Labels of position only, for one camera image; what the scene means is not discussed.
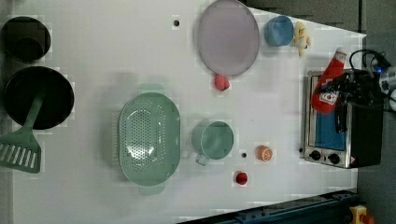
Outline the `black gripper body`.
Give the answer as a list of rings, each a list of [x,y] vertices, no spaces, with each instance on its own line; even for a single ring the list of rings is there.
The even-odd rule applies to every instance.
[[[331,87],[338,91],[335,107],[354,105],[362,108],[381,108],[384,96],[378,87],[377,79],[367,72],[345,72],[333,80]]]

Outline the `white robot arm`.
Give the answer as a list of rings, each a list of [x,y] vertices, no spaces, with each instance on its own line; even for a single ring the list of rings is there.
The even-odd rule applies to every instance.
[[[319,83],[312,93],[312,107],[319,113],[334,111],[338,105],[395,112],[395,67],[350,70]]]

